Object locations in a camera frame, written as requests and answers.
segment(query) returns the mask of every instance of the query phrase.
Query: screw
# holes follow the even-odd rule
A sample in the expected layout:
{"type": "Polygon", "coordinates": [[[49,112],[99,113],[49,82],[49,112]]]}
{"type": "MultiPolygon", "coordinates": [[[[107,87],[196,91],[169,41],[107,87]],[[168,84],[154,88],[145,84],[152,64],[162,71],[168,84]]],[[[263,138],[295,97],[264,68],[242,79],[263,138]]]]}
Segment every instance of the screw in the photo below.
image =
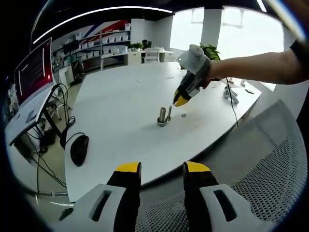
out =
{"type": "Polygon", "coordinates": [[[166,125],[165,113],[166,113],[166,109],[164,107],[161,107],[160,117],[158,117],[157,119],[158,125],[161,127],[166,125]]]}
{"type": "Polygon", "coordinates": [[[172,112],[172,106],[170,105],[169,106],[169,114],[168,116],[166,117],[168,121],[170,121],[172,119],[172,117],[170,116],[170,113],[172,112]]]}

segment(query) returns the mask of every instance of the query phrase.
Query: window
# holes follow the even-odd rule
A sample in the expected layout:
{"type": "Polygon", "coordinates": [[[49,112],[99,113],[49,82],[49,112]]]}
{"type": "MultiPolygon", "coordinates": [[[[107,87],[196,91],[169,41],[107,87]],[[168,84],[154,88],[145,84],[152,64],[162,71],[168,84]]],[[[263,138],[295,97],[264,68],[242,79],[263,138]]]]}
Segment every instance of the window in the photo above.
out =
{"type": "MultiPolygon", "coordinates": [[[[224,7],[217,47],[221,59],[282,52],[283,42],[283,25],[280,21],[255,11],[224,7]]],[[[272,83],[262,84],[272,91],[276,86],[272,83]]]]}
{"type": "Polygon", "coordinates": [[[173,16],[169,47],[188,50],[190,44],[199,45],[203,21],[204,7],[177,12],[173,16]]]}

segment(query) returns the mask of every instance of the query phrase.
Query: hand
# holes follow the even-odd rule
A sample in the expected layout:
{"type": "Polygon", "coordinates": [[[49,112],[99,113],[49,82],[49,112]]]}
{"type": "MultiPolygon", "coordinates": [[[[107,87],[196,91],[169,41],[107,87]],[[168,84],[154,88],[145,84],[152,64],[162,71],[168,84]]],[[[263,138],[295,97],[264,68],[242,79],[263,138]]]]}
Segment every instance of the hand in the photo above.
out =
{"type": "Polygon", "coordinates": [[[205,81],[202,83],[203,89],[209,85],[211,81],[220,81],[221,79],[226,78],[223,75],[223,67],[221,61],[212,61],[211,69],[209,70],[208,75],[205,77],[205,81]]]}

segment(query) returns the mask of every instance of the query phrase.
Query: green plant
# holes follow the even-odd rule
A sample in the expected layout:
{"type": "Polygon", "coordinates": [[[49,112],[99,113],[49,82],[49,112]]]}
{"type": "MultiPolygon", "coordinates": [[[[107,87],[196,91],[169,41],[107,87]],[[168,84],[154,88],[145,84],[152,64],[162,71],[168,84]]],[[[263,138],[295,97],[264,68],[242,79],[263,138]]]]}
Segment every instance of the green plant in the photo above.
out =
{"type": "Polygon", "coordinates": [[[142,49],[143,47],[144,47],[144,45],[142,44],[142,43],[134,43],[134,44],[132,44],[133,45],[133,47],[134,48],[140,48],[140,49],[142,49]]]}
{"type": "Polygon", "coordinates": [[[211,61],[217,61],[220,60],[219,53],[217,51],[217,48],[215,46],[212,46],[209,44],[208,46],[204,46],[200,43],[200,47],[203,49],[204,54],[211,60],[211,61]]]}

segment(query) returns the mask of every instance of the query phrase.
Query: hex nut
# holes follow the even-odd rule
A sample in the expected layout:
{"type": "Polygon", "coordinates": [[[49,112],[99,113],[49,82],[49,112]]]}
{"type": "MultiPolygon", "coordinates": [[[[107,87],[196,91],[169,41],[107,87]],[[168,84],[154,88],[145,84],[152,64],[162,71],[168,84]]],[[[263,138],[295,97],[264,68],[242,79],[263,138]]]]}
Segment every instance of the hex nut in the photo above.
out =
{"type": "Polygon", "coordinates": [[[158,117],[158,119],[157,119],[158,125],[161,126],[161,127],[164,127],[166,125],[166,121],[167,121],[166,118],[164,119],[164,122],[160,122],[159,119],[160,118],[158,117]]]}

